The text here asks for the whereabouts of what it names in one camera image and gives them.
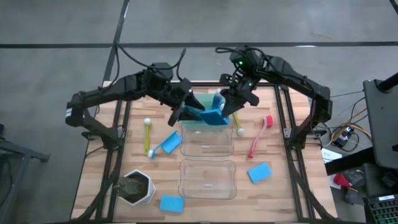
wooden table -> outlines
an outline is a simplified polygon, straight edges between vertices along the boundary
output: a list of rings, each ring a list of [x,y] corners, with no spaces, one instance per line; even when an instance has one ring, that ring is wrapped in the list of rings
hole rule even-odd
[[[214,93],[216,88],[195,87],[193,90],[196,93]],[[236,197],[232,200],[186,198],[184,200],[183,213],[162,212],[159,210],[159,202],[163,194],[179,196],[180,163],[187,157],[183,156],[180,149],[177,148],[170,155],[167,155],[163,150],[158,150],[155,159],[147,158],[144,155],[143,119],[150,118],[152,120],[151,149],[161,143],[173,131],[181,130],[181,124],[176,123],[174,127],[168,126],[167,121],[171,114],[170,108],[160,106],[159,102],[152,98],[146,97],[132,102],[121,175],[127,174],[134,169],[139,169],[152,178],[157,191],[154,198],[147,205],[131,207],[126,202],[117,199],[114,221],[273,222],[297,220],[274,88],[259,87],[254,93],[260,98],[259,105],[257,107],[246,105],[245,108],[238,111],[239,120],[245,133],[243,137],[234,134],[233,155],[212,158],[219,161],[231,160],[236,164],[236,187],[238,190]],[[300,124],[309,114],[308,98],[294,90],[290,91],[290,96],[296,122]],[[285,102],[283,104],[285,117],[287,118],[286,104]],[[96,119],[107,126],[111,126],[115,106],[116,102],[101,105],[101,111],[97,114]],[[247,153],[253,139],[262,128],[262,118],[268,114],[272,115],[274,125],[266,130],[260,138],[254,158],[248,159]],[[303,157],[310,188],[328,212],[336,217],[335,204],[328,185],[319,146],[309,142],[303,150]],[[102,142],[100,140],[92,141],[88,146],[87,152],[101,145]],[[98,193],[105,158],[105,150],[94,152],[86,158],[72,218],[82,214]],[[247,170],[262,162],[270,165],[273,174],[266,180],[252,184],[247,175]],[[301,191],[300,199],[305,210],[305,199]],[[106,198],[104,211],[108,211],[107,200],[108,198]]]

blue sponge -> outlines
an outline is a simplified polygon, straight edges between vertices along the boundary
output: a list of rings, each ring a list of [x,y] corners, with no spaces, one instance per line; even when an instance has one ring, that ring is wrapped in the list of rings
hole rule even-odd
[[[252,169],[249,169],[248,174],[251,181],[255,184],[260,180],[264,180],[265,178],[271,176],[272,172],[268,164],[262,163],[256,167],[253,167]]]
[[[183,207],[184,207],[184,198],[162,195],[162,198],[160,199],[159,209],[161,211],[182,213]]]
[[[228,118],[222,117],[220,109],[202,111],[200,117],[209,125],[226,125],[229,122]]]

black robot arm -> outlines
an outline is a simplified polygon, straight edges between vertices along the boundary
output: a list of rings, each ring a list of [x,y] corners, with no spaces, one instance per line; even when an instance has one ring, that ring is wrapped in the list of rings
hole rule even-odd
[[[172,83],[173,71],[167,63],[154,63],[151,68],[125,76],[110,86],[88,92],[80,91],[67,103],[65,122],[73,127],[84,127],[90,132],[82,135],[99,136],[105,149],[119,147],[119,133],[116,127],[106,127],[90,116],[87,108],[114,100],[133,101],[148,95],[160,104],[171,107],[173,111],[168,124],[173,126],[178,120],[196,120],[198,117],[186,110],[183,105],[198,108],[205,107],[198,102],[191,91],[192,84],[184,78]]]
[[[222,74],[220,78],[220,83],[229,86],[221,91],[226,98],[223,116],[243,108],[246,102],[257,106],[259,98],[252,91],[264,79],[279,86],[291,87],[313,100],[309,116],[290,132],[291,148],[303,149],[307,134],[319,122],[326,122],[331,118],[330,89],[297,73],[284,59],[266,55],[261,50],[250,47],[234,49],[229,59],[236,71],[232,75]]]

toothbrush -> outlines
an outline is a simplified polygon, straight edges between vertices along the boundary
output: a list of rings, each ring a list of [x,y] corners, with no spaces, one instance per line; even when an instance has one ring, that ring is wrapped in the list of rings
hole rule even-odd
[[[236,127],[238,129],[236,131],[236,134],[238,134],[238,136],[243,136],[244,129],[241,127],[241,124],[239,123],[238,115],[236,113],[233,113],[233,115],[234,115],[234,118],[235,118]]]
[[[254,150],[256,150],[257,148],[257,142],[261,136],[261,134],[266,130],[266,128],[271,128],[272,127],[272,116],[271,115],[267,115],[263,118],[264,120],[264,124],[262,125],[261,131],[260,133],[257,135],[257,137],[255,138],[251,148],[250,148],[250,152],[248,154],[248,156],[250,158],[253,158],[253,154],[254,154]]]
[[[149,152],[149,129],[150,129],[150,126],[152,125],[152,122],[150,121],[149,118],[144,119],[144,125],[145,125],[144,153],[145,153],[145,155],[148,155],[148,152]]]

plant pot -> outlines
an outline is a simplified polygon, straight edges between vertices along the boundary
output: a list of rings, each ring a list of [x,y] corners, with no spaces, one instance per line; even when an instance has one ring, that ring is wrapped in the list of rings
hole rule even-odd
[[[139,175],[142,175],[142,176],[144,176],[145,178],[148,179],[148,191],[147,191],[146,196],[143,197],[142,199],[134,202],[134,203],[131,203],[130,201],[126,200],[125,198],[122,198],[122,197],[119,197],[119,196],[118,197],[121,200],[129,203],[131,206],[149,203],[150,200],[152,199],[152,197],[155,195],[155,192],[156,192],[156,188],[155,188],[154,184],[152,183],[152,181],[151,181],[151,179],[150,179],[150,177],[148,175],[146,175],[145,173],[143,173],[143,172],[141,172],[141,171],[139,171],[137,169],[131,171],[128,174],[126,174],[124,177],[129,177],[130,175],[133,175],[133,174],[139,174]]]

